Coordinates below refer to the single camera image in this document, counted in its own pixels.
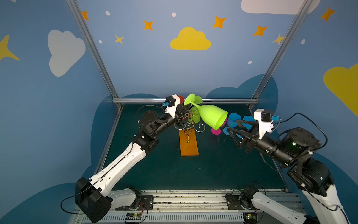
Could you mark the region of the small circuit board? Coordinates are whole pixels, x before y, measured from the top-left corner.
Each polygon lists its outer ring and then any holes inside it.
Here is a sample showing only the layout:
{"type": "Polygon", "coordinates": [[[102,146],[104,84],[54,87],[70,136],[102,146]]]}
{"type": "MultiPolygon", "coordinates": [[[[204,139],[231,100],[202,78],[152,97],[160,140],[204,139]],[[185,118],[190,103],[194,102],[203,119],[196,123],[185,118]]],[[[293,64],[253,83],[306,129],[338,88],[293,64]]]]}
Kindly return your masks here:
{"type": "Polygon", "coordinates": [[[125,224],[140,223],[142,221],[142,215],[139,213],[127,213],[125,215],[125,224]]]}
{"type": "Polygon", "coordinates": [[[253,213],[243,213],[243,223],[244,224],[256,224],[257,215],[253,213]]]}

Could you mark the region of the green wine glass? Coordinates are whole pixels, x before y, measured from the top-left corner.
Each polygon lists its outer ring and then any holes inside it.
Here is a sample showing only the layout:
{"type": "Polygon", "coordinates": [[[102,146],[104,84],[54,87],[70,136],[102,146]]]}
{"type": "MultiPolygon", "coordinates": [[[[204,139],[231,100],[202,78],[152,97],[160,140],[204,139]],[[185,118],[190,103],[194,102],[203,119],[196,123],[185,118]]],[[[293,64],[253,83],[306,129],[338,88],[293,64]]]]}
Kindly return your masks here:
{"type": "Polygon", "coordinates": [[[194,103],[195,94],[190,94],[186,97],[184,105],[189,103],[192,106],[196,106],[199,109],[201,120],[206,123],[211,128],[217,130],[224,123],[225,119],[228,116],[228,112],[215,106],[215,105],[197,105],[194,103]]]}
{"type": "MultiPolygon", "coordinates": [[[[201,105],[202,104],[202,98],[200,96],[196,96],[195,97],[195,104],[197,105],[201,105]]],[[[191,120],[192,122],[194,122],[195,124],[198,124],[200,122],[200,112],[198,110],[198,108],[196,106],[193,106],[191,109],[191,120]]]]}

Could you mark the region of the blue wine glass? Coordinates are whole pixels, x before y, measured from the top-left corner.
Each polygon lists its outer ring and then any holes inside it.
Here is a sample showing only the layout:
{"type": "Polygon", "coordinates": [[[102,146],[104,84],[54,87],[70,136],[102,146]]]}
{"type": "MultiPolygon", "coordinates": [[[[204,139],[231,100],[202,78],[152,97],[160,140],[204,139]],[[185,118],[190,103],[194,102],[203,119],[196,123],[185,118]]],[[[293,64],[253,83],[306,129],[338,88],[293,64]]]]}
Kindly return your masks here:
{"type": "Polygon", "coordinates": [[[237,120],[237,128],[250,133],[257,125],[257,121],[251,116],[245,116],[242,120],[237,120]]]}
{"type": "Polygon", "coordinates": [[[228,116],[227,127],[223,130],[225,135],[229,136],[229,133],[227,131],[229,128],[235,128],[238,126],[238,124],[236,123],[237,120],[241,120],[241,116],[237,113],[231,113],[228,116]]]}

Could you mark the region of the left small circuit board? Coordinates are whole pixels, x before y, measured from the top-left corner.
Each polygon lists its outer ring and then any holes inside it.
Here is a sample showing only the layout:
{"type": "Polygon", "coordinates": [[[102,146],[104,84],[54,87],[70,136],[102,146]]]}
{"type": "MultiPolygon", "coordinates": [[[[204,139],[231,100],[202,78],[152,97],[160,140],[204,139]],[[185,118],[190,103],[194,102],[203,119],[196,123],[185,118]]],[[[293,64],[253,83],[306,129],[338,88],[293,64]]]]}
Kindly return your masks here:
{"type": "Polygon", "coordinates": [[[140,223],[142,221],[142,215],[139,213],[127,213],[125,215],[125,224],[140,223]]]}

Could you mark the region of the right aluminium corner post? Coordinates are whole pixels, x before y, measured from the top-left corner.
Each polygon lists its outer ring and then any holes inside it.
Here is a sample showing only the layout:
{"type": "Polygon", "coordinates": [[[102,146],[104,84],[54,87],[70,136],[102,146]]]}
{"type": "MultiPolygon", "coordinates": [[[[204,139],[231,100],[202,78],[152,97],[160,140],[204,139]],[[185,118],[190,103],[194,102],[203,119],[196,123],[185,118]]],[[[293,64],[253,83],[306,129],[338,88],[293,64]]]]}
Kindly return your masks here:
{"type": "Polygon", "coordinates": [[[289,48],[291,42],[293,41],[296,33],[299,31],[300,27],[302,26],[303,22],[305,21],[307,15],[309,14],[309,9],[313,4],[313,0],[305,0],[303,1],[301,7],[299,8],[292,24],[290,25],[286,36],[280,44],[273,60],[271,61],[268,69],[266,70],[263,78],[261,79],[260,83],[258,84],[256,90],[254,91],[251,97],[251,103],[248,104],[248,109],[252,112],[252,109],[255,104],[259,103],[259,98],[264,91],[266,85],[268,84],[269,80],[271,79],[274,71],[276,70],[277,66],[279,65],[281,59],[283,58],[285,52],[289,48]]]}

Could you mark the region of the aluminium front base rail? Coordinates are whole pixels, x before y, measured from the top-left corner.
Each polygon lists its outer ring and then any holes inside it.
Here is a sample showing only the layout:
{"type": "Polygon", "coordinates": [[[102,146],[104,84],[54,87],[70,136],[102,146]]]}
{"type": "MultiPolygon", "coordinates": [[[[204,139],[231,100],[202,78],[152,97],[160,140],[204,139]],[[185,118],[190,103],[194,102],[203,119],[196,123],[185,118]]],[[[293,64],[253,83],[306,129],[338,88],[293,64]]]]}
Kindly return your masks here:
{"type": "Polygon", "coordinates": [[[225,196],[239,190],[144,190],[142,199],[149,208],[134,218],[134,211],[109,211],[101,224],[242,224],[245,213],[257,214],[261,224],[276,224],[266,212],[230,210],[225,196]]]}

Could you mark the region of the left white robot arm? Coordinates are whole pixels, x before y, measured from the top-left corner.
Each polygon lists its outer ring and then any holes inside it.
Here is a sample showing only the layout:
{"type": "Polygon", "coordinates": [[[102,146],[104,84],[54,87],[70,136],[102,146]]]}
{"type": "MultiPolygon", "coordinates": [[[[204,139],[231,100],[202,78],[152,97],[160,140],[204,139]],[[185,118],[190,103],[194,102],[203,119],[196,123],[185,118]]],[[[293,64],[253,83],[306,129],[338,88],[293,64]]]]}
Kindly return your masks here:
{"type": "Polygon", "coordinates": [[[159,143],[158,136],[172,125],[182,126],[190,104],[174,107],[174,115],[161,117],[154,110],[148,110],[139,120],[140,128],[131,139],[128,147],[91,178],[80,178],[76,183],[75,203],[92,223],[100,221],[110,210],[140,207],[142,194],[133,187],[125,188],[116,194],[111,191],[116,183],[139,161],[151,153],[159,143]]]}

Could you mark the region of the right small circuit board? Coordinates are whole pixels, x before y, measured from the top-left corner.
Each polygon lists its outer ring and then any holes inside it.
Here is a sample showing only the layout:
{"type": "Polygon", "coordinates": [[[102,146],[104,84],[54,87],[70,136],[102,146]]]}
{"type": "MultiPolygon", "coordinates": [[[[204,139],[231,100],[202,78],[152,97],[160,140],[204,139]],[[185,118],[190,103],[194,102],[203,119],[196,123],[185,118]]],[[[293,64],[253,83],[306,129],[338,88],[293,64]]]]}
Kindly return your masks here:
{"type": "Polygon", "coordinates": [[[244,224],[256,224],[257,215],[253,213],[243,213],[243,223],[244,224]]]}

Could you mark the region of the aluminium corner post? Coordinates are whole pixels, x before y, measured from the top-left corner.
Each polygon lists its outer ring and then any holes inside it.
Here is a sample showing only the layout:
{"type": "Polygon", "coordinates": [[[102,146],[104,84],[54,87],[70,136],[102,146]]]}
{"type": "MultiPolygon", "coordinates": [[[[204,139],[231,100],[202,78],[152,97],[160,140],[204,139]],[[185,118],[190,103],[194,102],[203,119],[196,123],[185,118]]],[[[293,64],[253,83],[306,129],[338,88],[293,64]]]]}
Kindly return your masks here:
{"type": "MultiPolygon", "coordinates": [[[[111,77],[104,65],[104,62],[100,56],[100,53],[99,53],[98,48],[95,44],[95,41],[92,37],[92,34],[90,33],[88,25],[82,15],[79,4],[77,3],[77,1],[73,1],[73,0],[67,0],[66,2],[73,14],[73,17],[74,17],[82,35],[84,36],[85,42],[94,58],[94,61],[96,62],[97,67],[99,68],[99,71],[103,77],[104,82],[106,83],[106,86],[112,96],[112,99],[116,99],[118,97],[118,95],[115,90],[114,84],[113,84],[112,79],[111,79],[111,77]]],[[[99,172],[100,170],[102,170],[104,168],[105,160],[109,153],[109,149],[110,149],[110,146],[111,146],[114,134],[115,134],[115,130],[116,130],[119,118],[121,116],[121,113],[123,111],[122,104],[116,104],[114,102],[112,104],[116,107],[116,116],[114,118],[113,125],[111,128],[111,131],[109,132],[106,144],[102,150],[102,154],[101,154],[98,164],[96,166],[95,173],[99,172]]]]}
{"type": "Polygon", "coordinates": [[[301,7],[299,8],[292,24],[290,25],[286,36],[280,44],[273,60],[271,61],[268,69],[266,70],[263,78],[261,79],[260,83],[258,84],[256,90],[254,91],[251,97],[251,103],[248,104],[248,109],[252,112],[252,109],[255,104],[259,103],[259,98],[264,91],[266,85],[268,84],[269,80],[271,79],[274,71],[276,70],[277,66],[279,65],[281,59],[283,58],[285,52],[289,48],[291,42],[293,41],[296,33],[299,31],[300,27],[302,26],[303,22],[305,21],[307,15],[309,14],[309,9],[313,4],[313,0],[305,0],[303,1],[301,7]]]}

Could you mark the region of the horizontal aluminium back rail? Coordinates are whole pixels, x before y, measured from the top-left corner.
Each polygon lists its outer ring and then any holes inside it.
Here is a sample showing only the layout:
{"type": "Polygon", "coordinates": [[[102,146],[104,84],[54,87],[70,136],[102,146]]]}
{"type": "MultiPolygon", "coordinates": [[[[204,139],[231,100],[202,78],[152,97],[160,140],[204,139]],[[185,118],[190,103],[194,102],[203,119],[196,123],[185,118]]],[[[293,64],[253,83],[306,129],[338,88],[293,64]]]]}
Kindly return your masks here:
{"type": "MultiPolygon", "coordinates": [[[[166,99],[114,98],[116,104],[162,104],[166,99]]],[[[203,104],[258,104],[258,99],[203,99],[203,104]]]]}

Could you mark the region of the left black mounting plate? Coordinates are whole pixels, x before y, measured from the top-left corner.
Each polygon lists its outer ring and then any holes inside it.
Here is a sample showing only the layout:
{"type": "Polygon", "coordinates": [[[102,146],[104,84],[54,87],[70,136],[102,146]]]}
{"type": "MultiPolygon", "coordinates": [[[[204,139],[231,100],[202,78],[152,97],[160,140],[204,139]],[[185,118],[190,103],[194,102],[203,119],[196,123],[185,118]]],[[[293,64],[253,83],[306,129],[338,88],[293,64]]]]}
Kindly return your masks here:
{"type": "Polygon", "coordinates": [[[141,196],[136,198],[132,205],[118,207],[116,211],[141,211],[142,209],[152,211],[154,206],[154,196],[141,196]]]}

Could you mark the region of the black mounting plate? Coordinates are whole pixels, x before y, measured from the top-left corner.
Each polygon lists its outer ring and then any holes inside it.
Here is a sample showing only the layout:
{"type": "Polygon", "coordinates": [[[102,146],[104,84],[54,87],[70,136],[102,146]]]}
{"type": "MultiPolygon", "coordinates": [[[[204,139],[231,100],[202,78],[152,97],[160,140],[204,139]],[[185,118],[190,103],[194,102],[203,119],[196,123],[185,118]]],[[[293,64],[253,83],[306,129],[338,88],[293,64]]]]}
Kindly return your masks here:
{"type": "Polygon", "coordinates": [[[141,196],[136,198],[132,205],[118,207],[116,211],[141,211],[142,209],[152,211],[154,206],[154,196],[141,196]]]}
{"type": "Polygon", "coordinates": [[[248,210],[250,207],[248,206],[245,200],[241,199],[239,195],[226,194],[224,196],[227,208],[229,210],[248,210]]]}

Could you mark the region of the pink wine glass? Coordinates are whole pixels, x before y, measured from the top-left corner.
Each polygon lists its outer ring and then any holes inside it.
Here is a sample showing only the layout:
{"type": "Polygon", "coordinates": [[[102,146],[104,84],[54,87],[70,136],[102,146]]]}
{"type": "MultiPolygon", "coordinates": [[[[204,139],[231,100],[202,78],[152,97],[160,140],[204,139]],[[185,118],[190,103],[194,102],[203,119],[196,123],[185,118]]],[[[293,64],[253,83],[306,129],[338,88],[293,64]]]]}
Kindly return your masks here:
{"type": "MultiPolygon", "coordinates": [[[[226,125],[226,122],[227,122],[227,118],[225,119],[224,123],[221,125],[221,127],[224,127],[226,125]]],[[[214,135],[220,135],[222,132],[222,130],[220,128],[218,128],[217,130],[215,129],[211,129],[211,133],[214,134],[214,135]]]]}

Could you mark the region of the orange wooden rack base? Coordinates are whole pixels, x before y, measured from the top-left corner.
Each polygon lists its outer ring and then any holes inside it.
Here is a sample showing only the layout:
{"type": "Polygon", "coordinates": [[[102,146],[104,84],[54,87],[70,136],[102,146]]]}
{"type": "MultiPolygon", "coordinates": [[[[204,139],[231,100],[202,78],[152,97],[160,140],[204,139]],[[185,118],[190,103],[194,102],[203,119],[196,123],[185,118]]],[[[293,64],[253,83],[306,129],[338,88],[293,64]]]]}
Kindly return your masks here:
{"type": "Polygon", "coordinates": [[[198,156],[198,145],[194,129],[180,130],[180,154],[182,157],[198,156]]]}

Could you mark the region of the red wine glass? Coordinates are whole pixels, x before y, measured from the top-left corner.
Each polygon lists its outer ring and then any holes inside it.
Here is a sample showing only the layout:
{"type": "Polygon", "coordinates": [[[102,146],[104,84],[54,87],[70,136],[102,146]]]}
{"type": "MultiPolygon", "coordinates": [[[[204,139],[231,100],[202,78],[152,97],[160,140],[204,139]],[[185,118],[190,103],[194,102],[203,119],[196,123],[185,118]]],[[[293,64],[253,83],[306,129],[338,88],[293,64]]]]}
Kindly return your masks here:
{"type": "Polygon", "coordinates": [[[184,103],[185,99],[182,96],[179,96],[180,98],[180,104],[184,103]]]}

